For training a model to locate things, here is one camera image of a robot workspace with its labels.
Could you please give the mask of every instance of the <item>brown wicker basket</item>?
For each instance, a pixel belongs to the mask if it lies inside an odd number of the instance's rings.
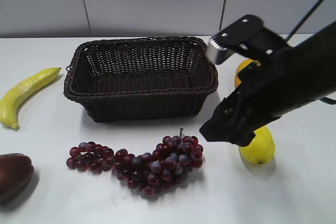
[[[218,87],[195,37],[97,40],[80,45],[64,95],[96,122],[196,115]]]

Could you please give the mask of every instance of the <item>white table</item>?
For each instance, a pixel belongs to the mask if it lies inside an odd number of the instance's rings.
[[[64,74],[76,47],[94,39],[0,39],[0,94],[44,68],[62,67]],[[0,154],[24,153],[33,161],[38,176],[26,194],[39,180],[19,207],[0,211],[0,223],[335,223],[336,107],[314,102],[270,124],[276,162],[263,167],[244,164],[237,146],[207,143],[199,134],[214,107],[233,91],[242,59],[234,55],[218,66],[218,90],[193,118],[95,123],[63,96],[63,75],[22,107],[18,132],[0,126]],[[65,166],[69,149],[80,142],[142,154],[180,127],[199,137],[206,161],[187,186],[156,201],[131,193],[110,172],[94,176]]]

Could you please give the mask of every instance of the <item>banana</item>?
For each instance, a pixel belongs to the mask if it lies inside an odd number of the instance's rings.
[[[61,68],[47,68],[20,82],[0,100],[0,122],[18,130],[17,110],[32,94],[54,81]]]

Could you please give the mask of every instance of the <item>lemon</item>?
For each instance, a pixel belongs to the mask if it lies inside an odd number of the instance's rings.
[[[241,84],[241,80],[238,78],[238,73],[247,65],[249,65],[250,63],[252,63],[254,60],[251,59],[246,59],[244,60],[242,63],[239,64],[237,70],[236,70],[236,74],[235,74],[235,88],[237,88],[240,84]]]
[[[255,165],[263,165],[271,161],[275,153],[275,144],[270,131],[263,126],[254,131],[255,138],[248,146],[239,147],[244,159]]]

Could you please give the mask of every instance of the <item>grape bunch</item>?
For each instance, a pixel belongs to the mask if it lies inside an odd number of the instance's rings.
[[[152,153],[140,156],[126,149],[113,149],[94,142],[80,143],[70,150],[67,166],[94,174],[113,169],[118,180],[127,180],[130,189],[140,187],[140,194],[151,197],[188,179],[188,172],[202,166],[203,146],[196,136],[165,136]]]

